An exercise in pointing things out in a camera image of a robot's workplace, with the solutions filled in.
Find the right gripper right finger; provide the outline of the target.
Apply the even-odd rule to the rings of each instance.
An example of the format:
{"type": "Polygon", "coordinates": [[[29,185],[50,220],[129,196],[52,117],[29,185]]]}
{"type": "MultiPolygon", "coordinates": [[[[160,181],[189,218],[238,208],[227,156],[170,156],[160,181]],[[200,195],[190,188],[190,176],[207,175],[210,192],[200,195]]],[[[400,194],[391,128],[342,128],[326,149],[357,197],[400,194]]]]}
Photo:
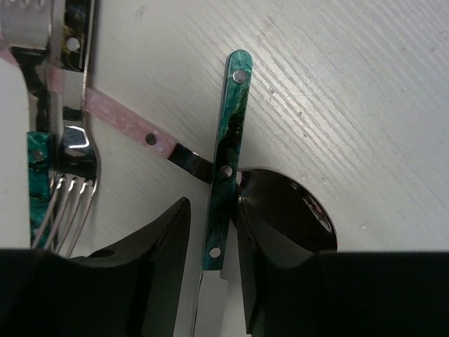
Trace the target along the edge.
{"type": "Polygon", "coordinates": [[[310,253],[236,213],[251,336],[447,336],[446,252],[310,253]]]}

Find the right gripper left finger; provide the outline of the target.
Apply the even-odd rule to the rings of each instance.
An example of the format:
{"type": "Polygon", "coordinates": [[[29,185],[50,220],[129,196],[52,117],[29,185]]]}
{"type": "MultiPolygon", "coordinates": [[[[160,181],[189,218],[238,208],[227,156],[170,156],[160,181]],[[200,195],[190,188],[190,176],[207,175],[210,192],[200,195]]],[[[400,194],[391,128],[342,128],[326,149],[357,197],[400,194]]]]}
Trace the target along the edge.
{"type": "Polygon", "coordinates": [[[89,256],[1,251],[2,336],[172,336],[189,241],[181,198],[89,256]]]}

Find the teal handled knife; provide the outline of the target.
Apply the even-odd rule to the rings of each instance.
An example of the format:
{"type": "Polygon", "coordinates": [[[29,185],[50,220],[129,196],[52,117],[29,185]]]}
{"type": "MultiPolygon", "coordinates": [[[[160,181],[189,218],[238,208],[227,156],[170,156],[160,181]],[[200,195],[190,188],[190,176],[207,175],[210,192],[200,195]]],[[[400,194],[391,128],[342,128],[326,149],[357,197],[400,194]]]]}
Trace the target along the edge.
{"type": "Polygon", "coordinates": [[[248,51],[236,50],[228,56],[215,141],[194,336],[221,335],[228,288],[228,281],[221,273],[229,222],[237,200],[236,176],[252,71],[253,59],[248,51]]]}

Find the pink handled spoon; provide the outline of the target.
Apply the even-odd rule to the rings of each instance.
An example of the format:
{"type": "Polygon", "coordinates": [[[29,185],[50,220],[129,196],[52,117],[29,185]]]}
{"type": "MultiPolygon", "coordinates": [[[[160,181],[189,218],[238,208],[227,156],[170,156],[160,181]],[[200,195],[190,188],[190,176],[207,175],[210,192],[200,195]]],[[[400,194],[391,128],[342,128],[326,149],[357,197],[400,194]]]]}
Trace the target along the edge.
{"type": "MultiPolygon", "coordinates": [[[[198,156],[113,98],[89,87],[84,107],[153,153],[211,184],[213,161],[198,156]]],[[[336,250],[332,220],[319,200],[297,181],[263,168],[238,170],[236,194],[248,199],[266,222],[303,249],[312,253],[336,250]]]]}

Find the black handled fork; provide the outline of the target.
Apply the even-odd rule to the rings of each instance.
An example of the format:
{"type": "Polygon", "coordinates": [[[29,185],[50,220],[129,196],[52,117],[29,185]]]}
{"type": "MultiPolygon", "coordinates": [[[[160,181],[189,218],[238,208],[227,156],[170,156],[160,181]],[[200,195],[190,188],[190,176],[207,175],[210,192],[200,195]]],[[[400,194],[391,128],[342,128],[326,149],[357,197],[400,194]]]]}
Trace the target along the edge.
{"type": "Polygon", "coordinates": [[[96,1],[66,1],[60,11],[62,36],[55,78],[61,90],[56,105],[62,134],[56,157],[53,195],[32,248],[69,258],[86,223],[98,186],[97,149],[87,126],[86,89],[96,1]]]}

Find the teal handled fork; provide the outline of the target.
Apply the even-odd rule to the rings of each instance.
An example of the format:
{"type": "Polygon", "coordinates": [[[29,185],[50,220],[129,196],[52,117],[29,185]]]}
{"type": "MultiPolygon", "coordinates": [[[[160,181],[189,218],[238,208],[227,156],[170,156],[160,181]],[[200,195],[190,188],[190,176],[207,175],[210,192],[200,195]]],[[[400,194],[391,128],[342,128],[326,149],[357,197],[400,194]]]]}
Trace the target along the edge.
{"type": "Polygon", "coordinates": [[[27,132],[29,217],[32,248],[48,240],[51,218],[51,169],[54,137],[51,133],[48,66],[51,56],[53,1],[2,1],[1,33],[18,64],[28,92],[27,132]]]}

